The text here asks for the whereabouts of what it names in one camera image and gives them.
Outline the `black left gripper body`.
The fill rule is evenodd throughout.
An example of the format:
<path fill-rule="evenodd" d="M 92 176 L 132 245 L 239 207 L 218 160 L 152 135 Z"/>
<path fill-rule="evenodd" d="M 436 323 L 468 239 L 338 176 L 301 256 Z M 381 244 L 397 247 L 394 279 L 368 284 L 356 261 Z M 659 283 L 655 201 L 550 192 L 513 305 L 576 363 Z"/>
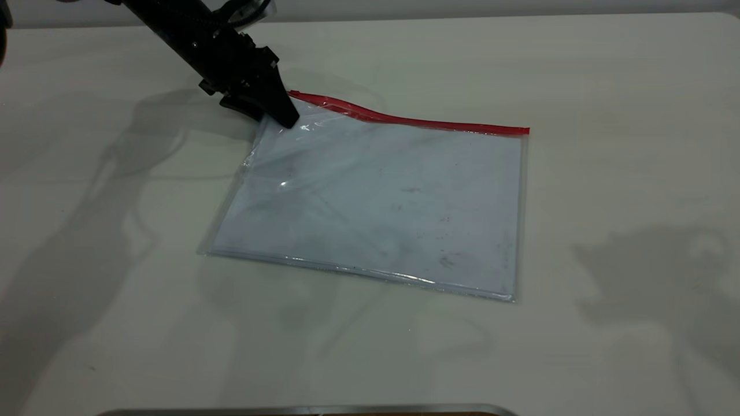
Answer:
<path fill-rule="evenodd" d="M 269 47 L 256 46 L 246 34 L 195 32 L 195 70 L 208 95 L 249 90 L 259 100 L 281 96 L 278 61 Z"/>

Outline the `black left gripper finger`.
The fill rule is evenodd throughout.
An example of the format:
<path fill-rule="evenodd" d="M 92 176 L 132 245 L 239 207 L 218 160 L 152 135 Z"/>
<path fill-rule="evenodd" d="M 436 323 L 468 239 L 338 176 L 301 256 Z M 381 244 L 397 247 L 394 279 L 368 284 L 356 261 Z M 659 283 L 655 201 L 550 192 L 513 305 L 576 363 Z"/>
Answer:
<path fill-rule="evenodd" d="M 248 102 L 248 100 L 234 95 L 224 95 L 224 97 L 222 97 L 222 99 L 220 100 L 219 105 L 227 108 L 228 110 L 233 110 L 237 113 L 240 113 L 241 115 L 249 117 L 251 118 L 251 120 L 257 122 L 260 122 L 265 115 L 264 111 L 261 110 L 259 106 L 256 106 L 253 103 Z"/>
<path fill-rule="evenodd" d="M 279 69 L 260 69 L 248 81 L 247 100 L 261 114 L 270 116 L 285 128 L 293 128 L 299 120 L 299 112 L 288 94 Z"/>

